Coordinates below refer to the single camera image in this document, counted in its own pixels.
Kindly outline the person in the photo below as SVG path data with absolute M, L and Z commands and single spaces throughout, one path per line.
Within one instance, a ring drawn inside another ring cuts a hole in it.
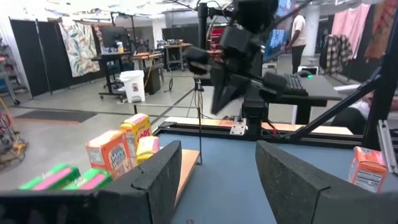
M 373 91 L 338 113 L 331 126 L 348 128 L 353 134 L 362 135 L 373 103 Z M 398 131 L 398 91 L 393 97 L 387 124 L 390 130 Z
M 301 64 L 303 50 L 306 46 L 306 21 L 305 18 L 300 15 L 299 5 L 296 4 L 294 7 L 294 19 L 291 29 L 291 37 L 287 44 L 287 48 L 292 53 L 292 73 L 297 73 L 298 68 Z

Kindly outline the wooden workbench table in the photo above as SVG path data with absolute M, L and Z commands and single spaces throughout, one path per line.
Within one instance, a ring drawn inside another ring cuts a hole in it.
M 139 53 L 133 54 L 130 62 L 134 70 L 143 70 L 149 78 L 154 69 L 163 68 L 162 59 L 162 53 Z
M 180 44 L 167 44 L 164 45 L 164 50 L 165 50 L 165 58 L 166 58 L 166 66 L 167 66 L 167 71 L 171 72 L 172 69 L 170 68 L 170 65 L 173 63 L 179 63 L 181 70 L 184 72 L 185 67 L 184 67 L 184 60 L 183 60 L 183 49 L 192 46 L 193 44 L 190 43 L 180 43 Z M 177 49 L 178 54 L 180 56 L 179 59 L 172 60 L 170 58 L 170 49 Z

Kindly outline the orange hanging cloth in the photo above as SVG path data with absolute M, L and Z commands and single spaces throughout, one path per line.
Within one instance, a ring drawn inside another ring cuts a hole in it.
M 383 0 L 376 4 L 373 20 L 372 38 L 365 52 L 365 58 L 380 59 L 389 40 L 393 16 L 396 12 L 396 0 Z

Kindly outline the red tool chest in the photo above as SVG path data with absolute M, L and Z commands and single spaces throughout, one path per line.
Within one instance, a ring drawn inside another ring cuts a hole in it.
M 225 26 L 215 26 L 211 28 L 210 32 L 210 51 L 219 49 L 220 37 L 224 31 Z

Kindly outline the black waste bin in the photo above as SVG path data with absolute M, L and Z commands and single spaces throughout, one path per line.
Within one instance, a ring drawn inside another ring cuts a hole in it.
M 153 95 L 160 90 L 160 69 L 157 67 L 146 67 L 144 69 L 144 90 Z

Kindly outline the floral patterned curtain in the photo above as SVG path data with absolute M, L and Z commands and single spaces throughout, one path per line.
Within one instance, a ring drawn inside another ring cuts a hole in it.
M 91 59 L 97 56 L 94 34 L 91 26 L 80 23 L 59 23 L 65 50 L 70 62 L 72 77 L 98 72 L 98 62 Z

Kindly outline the plaid hanging shirt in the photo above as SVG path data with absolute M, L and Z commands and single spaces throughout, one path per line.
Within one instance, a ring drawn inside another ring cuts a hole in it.
M 320 53 L 319 64 L 325 75 L 337 75 L 343 71 L 343 65 L 351 60 L 353 49 L 345 35 L 327 35 Z

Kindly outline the black tripod stand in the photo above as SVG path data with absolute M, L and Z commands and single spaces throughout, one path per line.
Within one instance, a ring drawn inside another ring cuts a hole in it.
M 204 118 L 203 115 L 203 92 L 204 88 L 201 85 L 199 79 L 194 79 L 193 95 L 190 100 L 190 104 L 186 113 L 186 117 L 189 117 L 190 110 L 193 108 L 197 109 L 197 116 L 199 118 Z

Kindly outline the large display screen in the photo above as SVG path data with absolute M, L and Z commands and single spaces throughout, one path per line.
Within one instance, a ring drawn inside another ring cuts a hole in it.
M 275 20 L 286 16 L 294 10 L 296 0 L 279 0 L 279 5 L 275 14 Z M 290 33 L 292 28 L 292 16 L 283 20 L 278 25 L 274 26 L 269 32 L 269 38 L 266 41 L 266 50 L 264 52 L 263 61 L 275 60 L 273 55 L 281 53 L 290 40 Z

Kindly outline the orange Mini Wheats cereal box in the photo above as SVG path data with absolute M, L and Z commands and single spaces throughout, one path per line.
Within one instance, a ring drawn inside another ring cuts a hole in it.
M 387 167 L 381 151 L 356 146 L 348 181 L 373 193 L 381 191 L 387 175 Z
M 108 171 L 113 179 L 133 169 L 126 135 L 120 130 L 109 130 L 86 143 L 92 168 Z

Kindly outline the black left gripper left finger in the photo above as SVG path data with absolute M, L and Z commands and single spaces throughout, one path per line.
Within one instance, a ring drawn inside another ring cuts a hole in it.
M 0 224 L 170 224 L 181 167 L 172 141 L 100 189 L 2 191 Z

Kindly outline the green Apple Jacks cereal box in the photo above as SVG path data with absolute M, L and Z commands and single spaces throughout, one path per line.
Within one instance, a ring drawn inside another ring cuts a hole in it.
M 68 164 L 58 164 L 49 171 L 22 184 L 20 190 L 57 190 L 73 182 L 80 176 L 77 167 Z
M 76 189 L 98 189 L 102 188 L 106 184 L 112 182 L 113 179 L 108 171 L 103 169 L 90 169 L 73 180 L 71 183 L 66 185 L 64 190 L 76 190 Z

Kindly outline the black pole stand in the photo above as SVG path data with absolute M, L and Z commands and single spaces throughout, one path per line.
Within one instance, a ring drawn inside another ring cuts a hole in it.
M 197 3 L 197 14 L 198 14 L 198 47 L 206 49 L 206 27 L 208 17 L 208 6 L 207 3 Z

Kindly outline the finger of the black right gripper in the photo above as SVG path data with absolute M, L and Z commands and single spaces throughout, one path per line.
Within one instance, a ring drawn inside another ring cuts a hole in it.
M 214 86 L 211 113 L 218 114 L 228 103 L 229 96 L 226 87 L 229 82 L 229 74 L 224 68 L 211 69 L 211 81 Z
M 233 100 L 245 95 L 250 83 L 251 81 L 247 77 L 231 76 L 223 90 L 222 106 L 225 107 Z

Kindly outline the silver mounting plate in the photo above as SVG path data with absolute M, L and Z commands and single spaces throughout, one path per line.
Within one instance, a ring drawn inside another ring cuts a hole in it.
M 235 136 L 243 136 L 245 132 L 246 132 L 246 123 L 237 122 L 232 124 L 229 134 Z

